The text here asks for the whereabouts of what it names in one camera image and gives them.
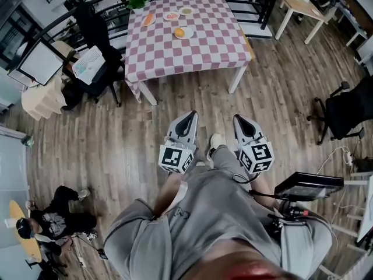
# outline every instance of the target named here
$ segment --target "white sneaker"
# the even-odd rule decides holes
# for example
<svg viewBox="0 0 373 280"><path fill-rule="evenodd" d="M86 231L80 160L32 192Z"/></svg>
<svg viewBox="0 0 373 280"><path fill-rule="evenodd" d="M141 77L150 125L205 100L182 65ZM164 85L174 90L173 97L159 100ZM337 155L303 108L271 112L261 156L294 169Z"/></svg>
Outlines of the white sneaker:
<svg viewBox="0 0 373 280"><path fill-rule="evenodd" d="M226 139L223 137L222 134L215 133L212 135L210 139L210 149L207 152L206 158L210 161L210 164L212 163L210 152L212 149L217 149L220 145L226 145Z"/></svg>
<svg viewBox="0 0 373 280"><path fill-rule="evenodd" d="M82 190L78 193L79 201L82 201L84 198L88 197L90 195L90 191L88 189Z"/></svg>

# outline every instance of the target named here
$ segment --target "pink checkered tablecloth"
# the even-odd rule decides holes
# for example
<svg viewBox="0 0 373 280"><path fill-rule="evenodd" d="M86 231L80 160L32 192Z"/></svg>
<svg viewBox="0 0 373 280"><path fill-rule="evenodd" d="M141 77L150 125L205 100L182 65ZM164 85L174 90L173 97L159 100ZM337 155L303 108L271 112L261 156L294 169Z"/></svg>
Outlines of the pink checkered tablecloth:
<svg viewBox="0 0 373 280"><path fill-rule="evenodd" d="M194 8L189 16L166 21L163 15L183 6ZM155 22L143 27L150 13ZM176 27L194 30L190 39L175 37ZM158 0L149 2L143 13L129 17L125 55L125 80L140 101L138 82L183 72L245 67L250 47L225 0Z"/></svg>

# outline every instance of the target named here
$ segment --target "monitor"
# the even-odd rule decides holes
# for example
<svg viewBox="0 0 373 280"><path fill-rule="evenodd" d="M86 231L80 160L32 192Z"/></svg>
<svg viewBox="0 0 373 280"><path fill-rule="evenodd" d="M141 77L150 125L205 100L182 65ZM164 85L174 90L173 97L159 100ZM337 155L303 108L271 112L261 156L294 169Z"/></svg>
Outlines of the monitor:
<svg viewBox="0 0 373 280"><path fill-rule="evenodd" d="M63 66L65 57L48 42L39 39L17 66L17 70L41 85Z"/></svg>

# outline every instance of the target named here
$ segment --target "hand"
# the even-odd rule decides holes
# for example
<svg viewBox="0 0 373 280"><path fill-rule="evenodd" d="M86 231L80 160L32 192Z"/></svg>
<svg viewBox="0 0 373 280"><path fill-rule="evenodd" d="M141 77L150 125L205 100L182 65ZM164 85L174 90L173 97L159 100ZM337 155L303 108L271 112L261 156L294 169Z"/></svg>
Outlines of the hand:
<svg viewBox="0 0 373 280"><path fill-rule="evenodd" d="M26 209L28 209L29 211L33 211L35 209L34 201L27 200L26 201Z"/></svg>

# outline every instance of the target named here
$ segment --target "computer monitor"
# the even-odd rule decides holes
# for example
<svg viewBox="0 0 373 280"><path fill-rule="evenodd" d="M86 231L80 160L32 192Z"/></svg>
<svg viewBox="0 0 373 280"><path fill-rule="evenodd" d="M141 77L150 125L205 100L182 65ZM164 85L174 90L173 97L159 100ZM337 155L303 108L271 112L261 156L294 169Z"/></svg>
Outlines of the computer monitor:
<svg viewBox="0 0 373 280"><path fill-rule="evenodd" d="M292 201L326 198L343 188L343 178L295 172L275 188L275 196Z"/></svg>
<svg viewBox="0 0 373 280"><path fill-rule="evenodd" d="M27 48L29 50L22 55L17 70L41 85L47 84L66 58L42 38Z"/></svg>

